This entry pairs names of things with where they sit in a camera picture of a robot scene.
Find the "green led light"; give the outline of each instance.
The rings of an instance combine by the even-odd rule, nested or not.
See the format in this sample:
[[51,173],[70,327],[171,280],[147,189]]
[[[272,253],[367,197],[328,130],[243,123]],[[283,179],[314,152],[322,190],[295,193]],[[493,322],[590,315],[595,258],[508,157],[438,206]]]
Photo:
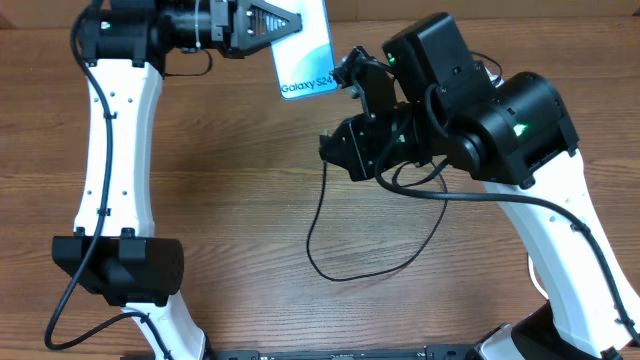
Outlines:
[[522,133],[524,133],[525,130],[527,130],[528,127],[529,125],[517,124],[513,127],[513,131],[516,133],[516,136],[520,136],[522,135]]

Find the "black cable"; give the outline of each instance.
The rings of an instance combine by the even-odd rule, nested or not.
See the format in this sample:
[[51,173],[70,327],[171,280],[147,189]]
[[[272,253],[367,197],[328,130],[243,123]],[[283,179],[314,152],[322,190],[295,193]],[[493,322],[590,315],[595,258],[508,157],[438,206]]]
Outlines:
[[[436,168],[436,165],[433,162],[431,162],[431,165],[433,165],[433,167]],[[447,189],[447,183],[444,181],[444,177],[442,177],[441,174],[439,176],[440,176],[440,181],[442,181],[443,191],[445,193],[448,193],[449,190]],[[411,256],[407,261],[403,262],[402,264],[400,264],[398,266],[395,266],[395,267],[393,267],[391,269],[387,269],[387,270],[383,270],[383,271],[377,271],[377,272],[373,272],[373,273],[369,273],[369,274],[352,276],[352,277],[348,277],[348,278],[334,278],[334,277],[331,277],[331,276],[326,275],[325,273],[323,273],[322,270],[320,270],[320,268],[318,267],[318,265],[316,265],[316,262],[313,260],[313,257],[311,256],[311,236],[313,235],[313,230],[315,229],[316,223],[318,222],[318,217],[320,216],[320,210],[322,209],[322,202],[324,201],[324,194],[325,194],[325,190],[326,190],[326,184],[327,184],[327,162],[325,161],[324,165],[323,165],[323,168],[322,168],[322,188],[320,190],[320,200],[318,201],[318,208],[316,210],[316,214],[315,214],[315,216],[313,218],[313,221],[311,222],[311,227],[309,228],[309,233],[307,234],[307,257],[309,258],[309,262],[311,263],[311,266],[313,266],[313,268],[316,270],[316,272],[320,276],[322,276],[323,278],[325,278],[325,279],[327,279],[329,281],[346,282],[346,281],[364,279],[364,278],[369,278],[369,277],[388,274],[388,273],[391,273],[391,272],[394,272],[394,271],[397,271],[397,270],[400,270],[400,269],[403,269],[403,268],[409,266],[415,259],[418,258],[418,256],[420,256],[420,254],[422,253],[422,250],[424,250],[424,248],[427,246],[427,244],[429,243],[429,241],[431,240],[433,235],[436,233],[436,230],[438,230],[438,226],[440,225],[440,222],[442,221],[442,218],[444,217],[444,214],[447,211],[448,202],[445,201],[444,205],[442,206],[442,211],[440,212],[440,216],[438,217],[438,220],[436,221],[435,225],[433,225],[433,229],[431,230],[431,233],[429,234],[429,236],[422,243],[422,245],[420,246],[418,251],[416,251],[416,253],[413,254],[413,256]]]
[[95,252],[95,249],[98,245],[98,241],[100,240],[100,235],[102,234],[105,217],[107,215],[107,201],[109,200],[109,186],[111,185],[111,168],[113,164],[113,126],[112,126],[113,116],[111,115],[109,103],[107,102],[107,98],[104,95],[104,92],[100,87],[100,84],[98,84],[98,81],[93,76],[91,71],[89,71],[87,65],[84,63],[84,60],[80,56],[80,52],[78,50],[78,43],[77,43],[78,31],[80,30],[80,26],[82,25],[82,22],[86,19],[87,15],[90,12],[99,11],[100,7],[102,6],[102,2],[103,2],[102,0],[92,0],[91,5],[85,8],[82,11],[82,13],[80,13],[78,18],[74,22],[73,27],[71,28],[71,37],[70,37],[71,52],[73,54],[73,57],[76,63],[78,64],[78,66],[80,66],[80,69],[82,69],[82,72],[84,73],[84,75],[89,80],[89,83],[91,83],[91,86],[93,86],[96,94],[98,95],[98,98],[100,99],[102,108],[104,110],[103,116],[104,116],[105,125],[106,125],[107,150],[106,150],[106,159],[105,159],[104,180],[102,183],[102,196],[100,198],[100,208],[98,209],[98,221],[96,224],[96,229],[93,232],[93,237],[91,238],[91,242],[89,243],[89,247],[87,248],[87,251],[84,257],[80,262],[80,266],[78,266],[78,269],[76,270],[75,274],[73,274],[73,276],[71,277],[71,281],[69,282],[67,289],[62,295],[62,298],[60,299],[58,306],[56,307],[53,314],[51,315],[51,319],[49,320],[49,324],[47,325],[47,329],[45,331],[44,343],[47,346],[47,348],[50,350],[59,351],[59,350],[68,349],[80,344],[81,342],[85,341],[86,339],[90,338],[96,333],[104,330],[105,328],[111,326],[112,324],[122,319],[126,319],[129,317],[139,317],[142,319],[141,322],[146,322],[147,325],[149,326],[149,329],[153,333],[156,339],[156,342],[158,343],[158,346],[164,353],[165,359],[173,360],[169,350],[162,342],[162,339],[160,338],[160,334],[156,329],[156,327],[153,325],[153,323],[151,322],[151,320],[146,314],[143,314],[140,312],[120,314],[96,326],[92,330],[89,330],[88,332],[81,335],[80,337],[63,344],[54,344],[52,341],[53,332],[55,330],[56,324],[58,323],[58,320],[60,319],[60,315],[62,315],[62,311],[67,305],[67,302],[69,301],[69,298],[73,293],[73,290],[75,289],[76,285],[78,285],[80,276],[82,276],[82,273],[85,271],[85,269],[89,265],[89,261],[91,260],[91,257]]
[[602,252],[602,249],[600,248],[600,245],[598,245],[598,242],[593,237],[593,234],[591,233],[591,229],[589,229],[589,227],[585,223],[583,223],[570,211],[550,201],[535,198],[535,197],[530,197],[530,196],[492,194],[492,193],[440,193],[440,192],[434,192],[434,191],[413,190],[413,189],[402,188],[402,187],[394,186],[393,184],[390,184],[389,182],[387,182],[382,177],[382,170],[384,168],[383,164],[386,161],[386,159],[389,157],[389,154],[391,153],[391,149],[393,148],[393,145],[395,144],[396,140],[407,129],[407,126],[409,125],[411,120],[412,120],[412,117],[409,115],[407,119],[403,121],[402,125],[400,125],[398,130],[393,134],[393,136],[391,137],[391,140],[384,147],[384,149],[382,150],[382,153],[380,154],[380,157],[378,157],[378,160],[376,161],[375,177],[378,183],[383,188],[400,195],[405,195],[405,196],[410,196],[410,197],[415,197],[420,199],[428,199],[428,200],[482,201],[482,202],[491,201],[491,202],[511,202],[511,203],[520,203],[520,204],[531,204],[531,205],[537,205],[537,206],[547,208],[549,210],[552,210],[564,216],[572,223],[572,228],[575,231],[580,231],[580,233],[582,233],[582,235],[587,240],[587,243],[593,250],[593,253],[598,263],[600,264],[603,276],[605,278],[607,286],[609,287],[609,291],[611,293],[611,297],[613,299],[614,305],[618,310],[618,314],[620,315],[620,318],[617,319],[616,322],[623,324],[626,330],[629,332],[629,335],[631,336],[633,341],[636,343],[636,346],[640,346],[640,335],[638,335],[638,333],[635,331],[634,329],[635,323],[633,322],[633,320],[631,320],[631,318],[629,318],[629,314],[627,313],[624,307],[622,299],[620,298],[618,287],[616,286],[616,283],[615,283],[615,279],[613,278],[611,268],[609,268],[609,264],[607,263],[607,260],[604,256],[604,253]]
[[387,64],[383,64],[381,62],[378,62],[376,60],[366,60],[361,62],[362,65],[366,65],[366,66],[373,66],[373,67],[377,67],[380,68],[386,72],[388,72],[389,74],[393,75],[393,69],[391,69],[391,66],[387,65]]
[[494,59],[490,58],[489,56],[479,53],[477,51],[472,51],[471,54],[481,57],[483,59],[487,59],[490,62],[492,62],[495,66],[498,67],[498,70],[500,70],[500,73],[498,74],[498,77],[493,79],[493,81],[491,82],[493,84],[493,86],[497,86],[498,84],[500,84],[500,81],[502,80],[502,66],[500,65],[499,62],[495,61]]
[[201,49],[202,51],[204,51],[205,53],[207,53],[207,57],[209,58],[209,64],[207,65],[207,69],[201,73],[198,74],[165,74],[165,77],[179,77],[179,76],[203,76],[203,75],[207,75],[209,72],[211,72],[211,69],[213,69],[213,56],[211,56],[211,53],[207,50],[207,49]]
[[431,123],[431,129],[435,130],[438,133],[438,136],[440,136],[442,139],[446,139],[447,137],[449,137],[449,134],[447,134],[442,125],[440,125],[438,118],[436,118],[436,114],[433,112],[433,104],[431,102],[431,95],[433,93],[433,90],[435,90],[437,87],[438,84],[436,83],[432,83],[431,85],[427,86],[427,89],[424,92],[424,106],[427,110],[427,120],[429,120],[429,122]]
[[400,165],[400,166],[398,167],[398,169],[396,170],[396,172],[393,174],[393,177],[391,178],[391,183],[392,183],[394,186],[399,186],[399,187],[407,188],[407,187],[414,187],[414,186],[418,186],[418,185],[426,184],[426,183],[428,183],[429,181],[431,181],[431,180],[435,179],[436,177],[438,177],[438,175],[440,175],[440,173],[442,172],[442,170],[444,170],[444,168],[446,168],[446,167],[447,167],[447,165],[449,165],[449,159],[444,159],[444,160],[442,160],[442,161],[440,162],[440,164],[438,164],[438,166],[435,166],[435,165],[434,165],[434,169],[433,169],[433,171],[432,171],[429,175],[427,175],[427,177],[426,177],[426,178],[424,178],[424,179],[422,179],[422,180],[420,180],[420,181],[416,181],[416,182],[411,183],[411,184],[407,184],[407,185],[400,185],[400,184],[398,184],[398,177],[400,176],[400,173],[402,172],[402,169],[404,169],[404,167],[405,167],[405,166],[407,166],[407,165],[409,165],[409,164],[412,164],[412,162],[407,161],[406,163],[404,163],[404,164]]

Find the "wooden table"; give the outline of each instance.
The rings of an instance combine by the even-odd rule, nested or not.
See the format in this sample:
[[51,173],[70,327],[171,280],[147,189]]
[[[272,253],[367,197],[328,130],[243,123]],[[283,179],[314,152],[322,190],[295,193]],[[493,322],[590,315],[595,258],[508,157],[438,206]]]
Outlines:
[[[337,23],[336,57],[380,45],[407,22]],[[460,21],[469,46],[506,76],[553,81],[582,139],[586,177],[626,276],[640,289],[640,20]],[[70,234],[86,165],[86,83],[68,32],[0,31],[0,359],[116,359],[147,350],[118,324],[66,354],[44,328],[69,278],[51,261],[53,235]],[[172,72],[204,66],[172,54]],[[341,93],[280,99],[271,54],[215,59],[213,73],[165,82],[153,139],[157,236],[182,241],[184,297],[216,349],[377,349],[474,342],[542,305],[526,254],[495,204],[449,206],[423,255],[391,276],[335,284],[311,268],[304,241],[318,200],[318,134],[360,113]],[[419,176],[420,170],[413,170]],[[451,191],[481,186],[455,170]],[[335,276],[382,269],[412,254],[441,203],[354,184],[330,167],[313,252]],[[118,313],[76,290],[55,340]],[[638,354],[629,358],[640,359]]]

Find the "black plastic cover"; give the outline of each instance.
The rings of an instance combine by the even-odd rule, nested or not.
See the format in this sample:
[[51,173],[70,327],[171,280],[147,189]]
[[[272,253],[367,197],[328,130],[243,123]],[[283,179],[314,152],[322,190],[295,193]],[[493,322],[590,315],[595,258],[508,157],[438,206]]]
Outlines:
[[473,64],[453,17],[433,14],[382,45],[407,100],[421,101],[427,87],[444,84]]
[[[375,118],[366,114],[348,118],[329,135],[320,136],[320,157],[331,164],[349,171],[352,181],[375,177],[375,164],[389,138],[407,116],[413,116],[413,105],[398,104],[391,113],[380,112]],[[409,127],[396,141],[383,164],[390,169],[404,161],[426,164],[431,161],[429,152],[422,149],[414,127]]]
[[558,334],[558,330],[553,324],[553,313],[551,312],[549,302],[516,324],[511,331],[511,339],[522,357],[527,360],[600,359],[582,352],[562,340],[560,334]]
[[521,185],[534,184],[533,173],[559,152],[578,148],[578,134],[562,97],[542,76],[516,74],[492,101],[458,113],[452,128],[476,135],[487,159],[471,177]]
[[[180,241],[135,237],[125,229],[119,238],[101,237],[80,285],[100,294],[111,306],[128,302],[166,305],[169,295],[180,289],[184,253]],[[91,237],[83,231],[75,236],[53,238],[53,261],[69,276],[80,266]]]

